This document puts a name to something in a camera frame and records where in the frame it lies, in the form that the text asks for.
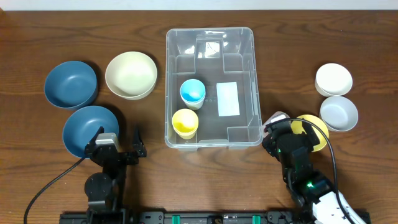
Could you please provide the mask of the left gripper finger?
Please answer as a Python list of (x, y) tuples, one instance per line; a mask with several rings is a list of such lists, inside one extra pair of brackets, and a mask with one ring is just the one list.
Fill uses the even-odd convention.
[(89, 141), (88, 145), (89, 146), (94, 146), (96, 143), (96, 139), (99, 136), (99, 134), (104, 133), (104, 127), (100, 126), (99, 129), (97, 130), (96, 134), (91, 138), (91, 140)]
[(138, 127), (135, 127), (135, 129), (134, 129), (132, 146), (133, 146), (133, 149), (136, 151), (138, 157), (146, 157), (147, 156), (147, 150), (146, 150), (146, 147), (141, 139), (141, 135), (140, 135)]

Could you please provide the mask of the yellow small bowl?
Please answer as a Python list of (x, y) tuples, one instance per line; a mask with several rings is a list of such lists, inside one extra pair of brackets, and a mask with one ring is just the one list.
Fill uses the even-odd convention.
[[(329, 132), (328, 132), (328, 128), (327, 128), (326, 124), (317, 116), (310, 115), (310, 114), (303, 114), (303, 115), (298, 116), (298, 119), (305, 119), (305, 120), (315, 124), (325, 133), (325, 135), (327, 137), (329, 137)], [(306, 133), (306, 131), (303, 128), (303, 123), (301, 121), (293, 121), (291, 123), (291, 128), (292, 128), (292, 131), (294, 134), (301, 134), (303, 132)], [(313, 128), (313, 130), (320, 140), (320, 143), (313, 147), (313, 151), (317, 152), (317, 151), (322, 150), (327, 145), (327, 142), (326, 142), (326, 139), (323, 137), (322, 133), (319, 132), (319, 130), (317, 128)]]

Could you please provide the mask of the yellow cup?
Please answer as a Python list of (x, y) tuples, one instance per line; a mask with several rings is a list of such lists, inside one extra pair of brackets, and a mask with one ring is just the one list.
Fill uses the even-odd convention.
[(180, 109), (172, 116), (172, 126), (179, 133), (190, 133), (198, 128), (198, 116), (190, 109)]
[(182, 138), (182, 139), (191, 139), (197, 133), (197, 127), (185, 127), (185, 126), (174, 126), (174, 131)]

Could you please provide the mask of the cream large bowl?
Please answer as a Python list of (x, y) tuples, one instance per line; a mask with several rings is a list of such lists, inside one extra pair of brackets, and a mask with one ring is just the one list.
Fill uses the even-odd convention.
[(108, 88), (126, 100), (149, 95), (157, 81), (155, 62), (142, 52), (124, 52), (110, 61), (105, 71)]

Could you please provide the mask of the grey small bowl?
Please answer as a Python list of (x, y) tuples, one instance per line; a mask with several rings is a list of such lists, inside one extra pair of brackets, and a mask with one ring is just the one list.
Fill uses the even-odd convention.
[(343, 96), (331, 96), (323, 101), (320, 117), (330, 131), (345, 132), (353, 129), (359, 119), (355, 104)]

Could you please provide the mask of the light blue cup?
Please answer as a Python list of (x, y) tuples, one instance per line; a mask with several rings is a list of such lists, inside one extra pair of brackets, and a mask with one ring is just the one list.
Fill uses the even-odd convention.
[(189, 79), (182, 83), (180, 95), (187, 102), (200, 101), (206, 93), (205, 85), (197, 79)]

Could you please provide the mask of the white small bowl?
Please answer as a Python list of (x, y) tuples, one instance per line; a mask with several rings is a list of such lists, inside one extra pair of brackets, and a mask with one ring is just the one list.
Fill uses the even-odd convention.
[(352, 86), (351, 73), (340, 64), (326, 63), (316, 72), (315, 88), (319, 94), (325, 97), (345, 95)]

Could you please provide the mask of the clear plastic storage container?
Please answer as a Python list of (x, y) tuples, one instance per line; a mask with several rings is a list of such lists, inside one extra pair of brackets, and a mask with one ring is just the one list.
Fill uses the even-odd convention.
[[(203, 82), (203, 106), (196, 110), (198, 130), (188, 140), (172, 127), (172, 116), (186, 108), (180, 87)], [(239, 116), (218, 116), (216, 84), (236, 82)], [(254, 34), (248, 27), (171, 29), (166, 35), (165, 143), (181, 151), (203, 147), (245, 149), (261, 143), (262, 118), (257, 84)]]

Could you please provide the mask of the pink cup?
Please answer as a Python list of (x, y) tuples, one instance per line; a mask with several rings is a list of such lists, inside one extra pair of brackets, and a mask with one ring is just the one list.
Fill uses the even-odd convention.
[(274, 121), (278, 121), (284, 118), (290, 118), (290, 116), (282, 111), (275, 112), (263, 125), (262, 125), (262, 136), (265, 138), (268, 133), (266, 131), (266, 126)]

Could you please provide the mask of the cream white cup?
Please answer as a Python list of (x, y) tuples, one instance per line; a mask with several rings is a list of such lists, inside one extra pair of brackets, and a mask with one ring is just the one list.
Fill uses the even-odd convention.
[(182, 100), (183, 100), (183, 102), (186, 104), (186, 106), (189, 109), (191, 109), (191, 110), (199, 110), (202, 107), (205, 99), (202, 98), (202, 99), (200, 99), (198, 101), (195, 101), (195, 102), (187, 101), (184, 98)]

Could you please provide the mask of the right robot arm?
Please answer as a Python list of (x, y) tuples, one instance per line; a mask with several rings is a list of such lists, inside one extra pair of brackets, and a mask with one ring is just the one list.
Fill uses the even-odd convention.
[[(304, 129), (295, 134), (292, 121), (300, 121)], [(331, 154), (333, 180), (313, 168), (310, 153), (320, 143), (316, 131), (324, 137)], [(307, 223), (364, 223), (338, 190), (333, 147), (326, 134), (306, 119), (283, 118), (265, 125), (263, 148), (282, 167), (282, 177), (293, 201), (310, 217)]]

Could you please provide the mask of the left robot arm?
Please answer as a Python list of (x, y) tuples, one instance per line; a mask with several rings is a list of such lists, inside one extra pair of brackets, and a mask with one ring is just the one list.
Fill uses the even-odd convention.
[(123, 207), (123, 193), (127, 166), (139, 163), (146, 157), (146, 147), (138, 129), (133, 132), (132, 150), (122, 152), (114, 133), (105, 133), (100, 127), (85, 146), (85, 155), (102, 167), (101, 172), (91, 175), (85, 183), (90, 211), (99, 213), (116, 211)]

